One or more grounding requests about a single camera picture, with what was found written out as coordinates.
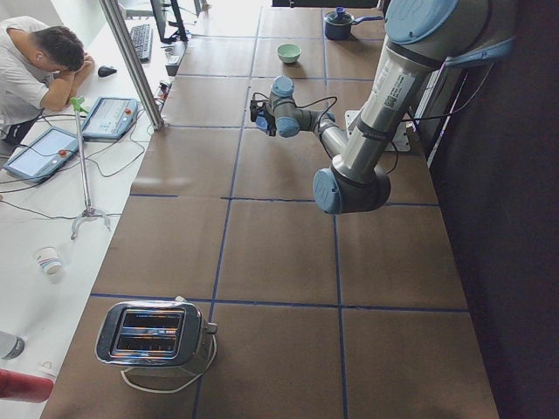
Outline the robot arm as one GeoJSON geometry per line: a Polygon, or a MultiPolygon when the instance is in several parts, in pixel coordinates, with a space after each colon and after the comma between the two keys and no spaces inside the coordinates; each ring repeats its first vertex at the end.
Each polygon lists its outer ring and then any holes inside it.
{"type": "Polygon", "coordinates": [[[378,161],[424,80],[442,66],[484,65],[509,54],[516,11],[515,1],[392,1],[374,85],[349,134],[327,112],[298,106],[286,76],[273,81],[263,100],[251,101],[251,120],[270,136],[316,135],[332,157],[313,180],[322,211],[376,210],[390,195],[390,179],[378,161]]]}

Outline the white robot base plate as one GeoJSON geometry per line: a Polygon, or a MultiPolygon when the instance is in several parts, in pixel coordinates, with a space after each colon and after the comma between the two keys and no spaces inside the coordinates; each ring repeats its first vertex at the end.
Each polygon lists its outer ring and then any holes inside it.
{"type": "MultiPolygon", "coordinates": [[[[359,116],[359,110],[346,110],[344,112],[344,120],[346,124],[346,134],[350,136],[353,132],[354,127],[357,124],[357,117],[359,116]]],[[[386,152],[399,152],[408,153],[411,151],[410,139],[407,134],[408,125],[405,122],[401,122],[398,125],[397,131],[391,140],[387,144],[386,152]]]]}

